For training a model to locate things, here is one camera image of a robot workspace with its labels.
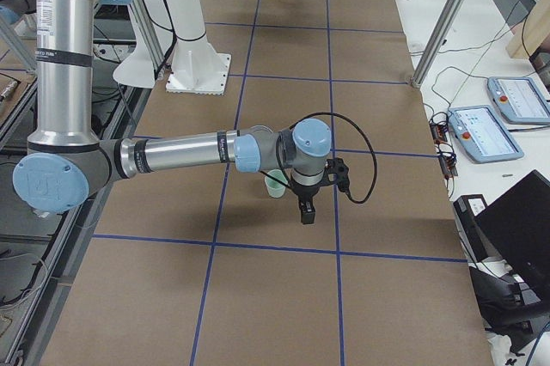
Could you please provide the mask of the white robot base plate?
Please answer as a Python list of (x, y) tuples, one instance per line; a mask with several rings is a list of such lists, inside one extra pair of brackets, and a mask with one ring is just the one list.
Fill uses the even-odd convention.
[(166, 90), (169, 93), (223, 95), (230, 64), (230, 54), (213, 52), (201, 59), (189, 51), (173, 63)]

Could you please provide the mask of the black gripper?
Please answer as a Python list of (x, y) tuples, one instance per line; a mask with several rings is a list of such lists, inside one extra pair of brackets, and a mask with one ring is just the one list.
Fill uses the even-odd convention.
[(301, 216), (301, 224), (315, 222), (315, 207), (312, 203), (313, 197), (320, 191), (321, 187), (330, 185), (331, 181), (323, 174), (313, 176), (292, 174), (290, 176), (290, 188), (299, 198), (298, 207)]

